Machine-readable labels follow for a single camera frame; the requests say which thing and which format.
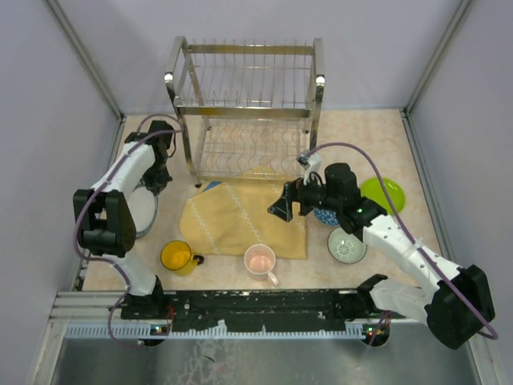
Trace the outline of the white plate green rim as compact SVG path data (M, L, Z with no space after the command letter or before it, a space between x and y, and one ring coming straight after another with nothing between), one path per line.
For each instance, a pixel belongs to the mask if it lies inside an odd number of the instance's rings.
M135 224L135 238L147 235L155 224L158 214L159 200L157 195L139 183L128 200L128 207Z

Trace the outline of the yellow cloth with white zigzags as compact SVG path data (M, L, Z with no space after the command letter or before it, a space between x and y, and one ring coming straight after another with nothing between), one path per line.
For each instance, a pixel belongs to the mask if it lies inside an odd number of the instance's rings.
M208 255L242 256L256 244L269 246L277 257L305 260L308 231L304 217L285 222L268 213L281 196L282 180L212 182L188 198L179 229L194 251Z

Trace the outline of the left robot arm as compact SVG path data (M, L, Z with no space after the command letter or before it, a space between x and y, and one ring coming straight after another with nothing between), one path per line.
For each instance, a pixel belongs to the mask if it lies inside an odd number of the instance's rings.
M75 252L84 261L101 261L116 269L125 281L124 308L149 318L165 312L167 299L158 277L132 251L137 230L128 201L138 186L154 199L172 181L168 149L177 132L170 123L154 120L147 132L129 134L107 173L73 195Z

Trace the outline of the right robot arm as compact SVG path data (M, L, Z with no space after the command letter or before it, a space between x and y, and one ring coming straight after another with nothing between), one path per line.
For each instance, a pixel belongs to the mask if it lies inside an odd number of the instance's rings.
M324 175L323 179L305 175L285 183L268 211L286 222L293 219L293 203L299 204L303 217L314 209L333 212L346 233L384 253L416 281L416 286L406 286L383 274L367 279L357 288L358 308L365 316L391 311L412 318L453 350L495 318L487 276L478 266L463 268L420 241L410 240L397 219L361 195L348 164L331 164Z

